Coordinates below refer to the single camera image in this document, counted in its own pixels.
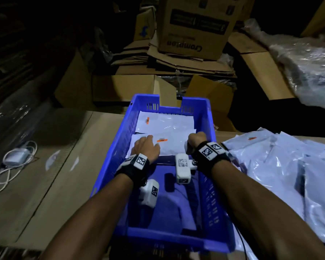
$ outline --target white tracking device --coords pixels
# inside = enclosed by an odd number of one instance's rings
[[[176,181],[179,184],[188,184],[191,180],[191,171],[196,170],[197,165],[194,160],[189,160],[185,153],[176,155]]]
[[[154,179],[147,180],[147,184],[140,187],[139,204],[154,208],[157,203],[159,183]]]

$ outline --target blue plastic crate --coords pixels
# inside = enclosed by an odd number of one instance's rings
[[[193,116],[196,131],[204,131],[208,140],[216,141],[208,99],[184,97],[178,108],[160,106],[159,95],[136,94],[108,150],[92,195],[113,179],[124,161],[140,111]],[[218,203],[212,181],[196,173],[190,184],[179,185],[173,182],[175,173],[175,166],[156,166],[149,177],[160,184],[156,207],[142,209],[138,206],[138,193],[133,192],[114,234],[126,235],[137,243],[163,244],[165,248],[184,245],[192,251],[232,252],[235,249],[232,223]]]

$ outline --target black printed label on box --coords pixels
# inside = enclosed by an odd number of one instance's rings
[[[228,21],[172,9],[170,24],[198,29],[205,32],[224,35]]]

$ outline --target black cable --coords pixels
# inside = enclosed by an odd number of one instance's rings
[[[247,260],[248,259],[247,258],[247,251],[246,251],[246,247],[244,245],[243,239],[242,239],[242,235],[239,233],[239,230],[238,230],[237,226],[234,225],[234,227],[236,228],[236,231],[238,232],[239,238],[241,238],[241,241],[242,241],[242,244],[243,244],[243,249],[244,249],[244,256],[245,256],[245,259]]]

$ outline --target person's left hand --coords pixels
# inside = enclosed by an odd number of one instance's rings
[[[148,135],[147,137],[142,137],[135,142],[135,146],[131,150],[131,155],[138,155],[142,153],[147,156],[150,164],[152,164],[160,155],[160,145],[153,144],[153,136]]]

